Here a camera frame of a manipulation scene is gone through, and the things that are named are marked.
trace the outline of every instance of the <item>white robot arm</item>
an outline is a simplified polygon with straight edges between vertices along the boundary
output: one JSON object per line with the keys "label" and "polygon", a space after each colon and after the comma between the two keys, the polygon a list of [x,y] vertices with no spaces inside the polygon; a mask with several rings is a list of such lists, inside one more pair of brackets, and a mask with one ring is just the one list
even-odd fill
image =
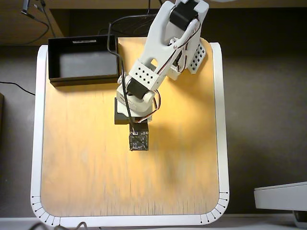
{"label": "white robot arm", "polygon": [[[144,51],[125,76],[127,99],[135,123],[151,119],[154,96],[167,75],[176,80],[188,69],[196,73],[205,57],[200,43],[201,25],[209,9],[203,0],[166,1],[155,17],[144,46]],[[116,114],[127,118],[128,111],[122,84],[117,88]],[[115,124],[127,124],[115,116]]]}

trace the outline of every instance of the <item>wooden tabletop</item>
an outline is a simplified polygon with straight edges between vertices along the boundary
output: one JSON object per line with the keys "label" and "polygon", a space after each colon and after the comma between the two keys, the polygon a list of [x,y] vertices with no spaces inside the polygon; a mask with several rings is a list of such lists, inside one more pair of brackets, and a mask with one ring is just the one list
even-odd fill
{"label": "wooden tabletop", "polygon": [[[126,70],[145,38],[120,38]],[[117,84],[53,87],[47,75],[41,201],[58,217],[203,214],[219,197],[213,54],[159,88],[149,151],[114,124]]]}

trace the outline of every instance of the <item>black tray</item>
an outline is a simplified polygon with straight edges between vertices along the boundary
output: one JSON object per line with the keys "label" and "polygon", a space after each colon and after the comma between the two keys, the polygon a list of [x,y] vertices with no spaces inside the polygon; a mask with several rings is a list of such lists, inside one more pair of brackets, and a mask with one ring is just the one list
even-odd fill
{"label": "black tray", "polygon": [[[66,86],[117,82],[118,59],[107,51],[106,42],[106,35],[49,39],[50,83]],[[118,49],[113,35],[110,49]]]}

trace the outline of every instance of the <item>white table edge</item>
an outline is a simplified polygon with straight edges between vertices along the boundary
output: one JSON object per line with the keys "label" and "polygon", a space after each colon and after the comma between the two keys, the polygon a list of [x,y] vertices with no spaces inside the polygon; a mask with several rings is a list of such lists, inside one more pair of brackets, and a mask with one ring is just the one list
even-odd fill
{"label": "white table edge", "polygon": [[44,135],[45,89],[48,46],[40,47],[37,55],[35,118],[33,138],[33,158],[31,176],[31,206],[34,214],[50,226],[62,225],[73,228],[84,221],[88,227],[124,226],[180,226],[205,225],[221,217],[229,202],[228,158],[226,142],[224,81],[222,52],[218,43],[210,43],[213,50],[213,78],[215,95],[216,140],[219,177],[219,199],[213,210],[195,215],[154,215],[154,216],[96,216],[96,217],[55,217],[49,214],[41,203],[41,174]]}

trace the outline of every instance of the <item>dark floor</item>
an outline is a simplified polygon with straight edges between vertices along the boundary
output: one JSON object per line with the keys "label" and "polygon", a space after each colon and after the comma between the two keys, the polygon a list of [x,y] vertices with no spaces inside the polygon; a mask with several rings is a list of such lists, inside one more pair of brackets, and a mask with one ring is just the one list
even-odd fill
{"label": "dark floor", "polygon": [[[107,17],[82,15],[71,12],[71,35],[96,34],[99,19]],[[213,9],[207,15],[203,37],[220,41],[224,54],[227,213],[265,213],[255,209],[255,187],[307,181],[306,15],[306,9]],[[88,23],[93,17],[98,22]],[[0,81],[34,92],[37,51],[0,47]],[[0,92],[0,217],[31,217],[35,98],[13,85],[0,84]]]}

